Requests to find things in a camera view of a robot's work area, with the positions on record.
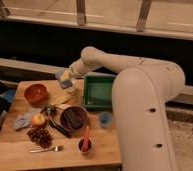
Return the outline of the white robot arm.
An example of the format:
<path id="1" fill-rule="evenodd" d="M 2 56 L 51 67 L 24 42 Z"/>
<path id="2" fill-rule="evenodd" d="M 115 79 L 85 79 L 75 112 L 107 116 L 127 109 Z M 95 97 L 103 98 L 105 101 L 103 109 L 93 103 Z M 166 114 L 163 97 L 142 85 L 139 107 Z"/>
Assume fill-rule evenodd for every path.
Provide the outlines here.
<path id="1" fill-rule="evenodd" d="M 170 61 L 109 54 L 88 46 L 69 66 L 69 76 L 80 78 L 101 67 L 117 74 L 112 108 L 122 171 L 178 171 L 165 103 L 185 86 L 182 68 Z"/>

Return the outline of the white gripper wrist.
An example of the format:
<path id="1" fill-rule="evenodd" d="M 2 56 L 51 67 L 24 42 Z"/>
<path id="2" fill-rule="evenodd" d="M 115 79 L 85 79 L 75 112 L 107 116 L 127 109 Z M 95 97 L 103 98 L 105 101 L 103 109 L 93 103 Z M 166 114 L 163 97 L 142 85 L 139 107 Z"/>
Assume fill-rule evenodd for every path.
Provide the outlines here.
<path id="1" fill-rule="evenodd" d="M 81 61 L 75 61 L 61 75 L 61 80 L 66 81 L 73 78 L 80 78 L 85 75 L 85 66 Z"/>

